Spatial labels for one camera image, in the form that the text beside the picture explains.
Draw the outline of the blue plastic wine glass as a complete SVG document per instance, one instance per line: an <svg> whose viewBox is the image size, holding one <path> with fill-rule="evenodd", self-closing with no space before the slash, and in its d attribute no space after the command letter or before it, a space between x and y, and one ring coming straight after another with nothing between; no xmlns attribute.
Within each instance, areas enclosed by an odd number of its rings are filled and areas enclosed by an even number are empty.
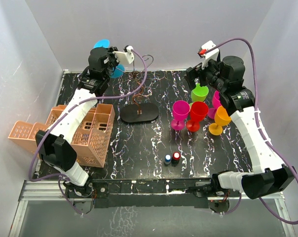
<svg viewBox="0 0 298 237"><path fill-rule="evenodd" d="M108 39L101 39L95 43L93 48L97 48L97 47L109 48L109 46L110 46L110 41ZM118 78L118 77L122 76L124 74L124 72L125 72L125 67L122 64L119 64L113 70L111 78L113 78L113 79Z"/></svg>

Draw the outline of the magenta plastic wine glass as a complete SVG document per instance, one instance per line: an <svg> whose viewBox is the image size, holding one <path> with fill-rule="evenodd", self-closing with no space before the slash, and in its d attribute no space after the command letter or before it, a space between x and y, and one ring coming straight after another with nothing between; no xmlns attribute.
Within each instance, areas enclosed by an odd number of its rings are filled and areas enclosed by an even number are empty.
<svg viewBox="0 0 298 237"><path fill-rule="evenodd" d="M171 121L171 127L180 131L185 126L185 120L190 112L189 103L184 100L176 101L172 107L173 120Z"/></svg>

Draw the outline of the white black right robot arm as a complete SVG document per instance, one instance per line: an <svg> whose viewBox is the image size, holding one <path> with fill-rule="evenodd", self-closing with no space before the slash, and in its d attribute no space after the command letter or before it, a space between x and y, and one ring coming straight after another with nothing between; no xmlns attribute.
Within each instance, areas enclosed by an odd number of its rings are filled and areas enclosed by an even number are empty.
<svg viewBox="0 0 298 237"><path fill-rule="evenodd" d="M267 136L261 136L264 127L254 107L255 97L243 85L243 60L237 56L202 58L203 62L186 70L189 88L194 89L195 79L199 79L201 86L209 85L219 92L221 105L246 145L253 170L250 173L223 171L215 174L212 192L222 196L228 189L234 189L256 199L283 191L293 181L295 169L286 165L267 145Z"/></svg>

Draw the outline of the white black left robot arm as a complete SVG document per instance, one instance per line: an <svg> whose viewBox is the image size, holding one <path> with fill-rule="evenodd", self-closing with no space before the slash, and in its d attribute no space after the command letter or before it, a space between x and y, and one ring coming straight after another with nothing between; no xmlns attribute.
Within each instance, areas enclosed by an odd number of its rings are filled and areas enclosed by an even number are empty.
<svg viewBox="0 0 298 237"><path fill-rule="evenodd" d="M71 142L89 110L101 97L118 66L115 55L117 47L96 47L90 51L88 66L81 74L74 95L59 118L47 131L38 131L36 143L39 157L46 164L57 169L71 183L82 197L92 194L93 185L88 182L88 174L76 161L77 153Z"/></svg>

